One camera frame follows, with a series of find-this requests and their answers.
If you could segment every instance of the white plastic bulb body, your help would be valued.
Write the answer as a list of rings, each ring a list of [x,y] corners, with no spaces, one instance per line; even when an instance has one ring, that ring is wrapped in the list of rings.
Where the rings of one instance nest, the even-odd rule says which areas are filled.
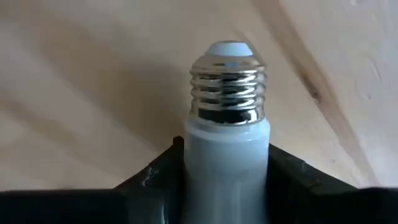
[[[264,65],[244,42],[217,42],[191,73],[183,222],[264,224],[270,135]]]

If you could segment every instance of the metal screw thread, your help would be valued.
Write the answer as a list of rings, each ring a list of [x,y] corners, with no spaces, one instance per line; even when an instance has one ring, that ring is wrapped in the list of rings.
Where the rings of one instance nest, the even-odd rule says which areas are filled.
[[[260,121],[265,117],[264,70],[253,56],[202,56],[190,71],[191,115],[218,125]]]

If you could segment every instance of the led light bulb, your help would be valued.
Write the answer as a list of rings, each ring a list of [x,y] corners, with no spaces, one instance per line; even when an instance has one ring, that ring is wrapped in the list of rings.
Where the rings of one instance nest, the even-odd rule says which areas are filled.
[[[250,47],[238,41],[214,43],[193,64],[184,223],[266,222],[270,125],[264,70]]]

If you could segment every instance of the light bulb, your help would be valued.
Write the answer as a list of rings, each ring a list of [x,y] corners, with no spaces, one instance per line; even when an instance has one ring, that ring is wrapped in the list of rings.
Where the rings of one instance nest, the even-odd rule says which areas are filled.
[[[238,41],[214,43],[193,64],[184,223],[266,222],[270,125],[264,70],[250,47]]]

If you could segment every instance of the wooden surface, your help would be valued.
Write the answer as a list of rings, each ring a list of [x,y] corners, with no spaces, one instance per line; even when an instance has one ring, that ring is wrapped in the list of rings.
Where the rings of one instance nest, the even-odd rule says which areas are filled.
[[[183,134],[214,41],[268,64],[271,143],[397,186],[398,9],[380,0],[0,1],[0,189],[113,187]]]

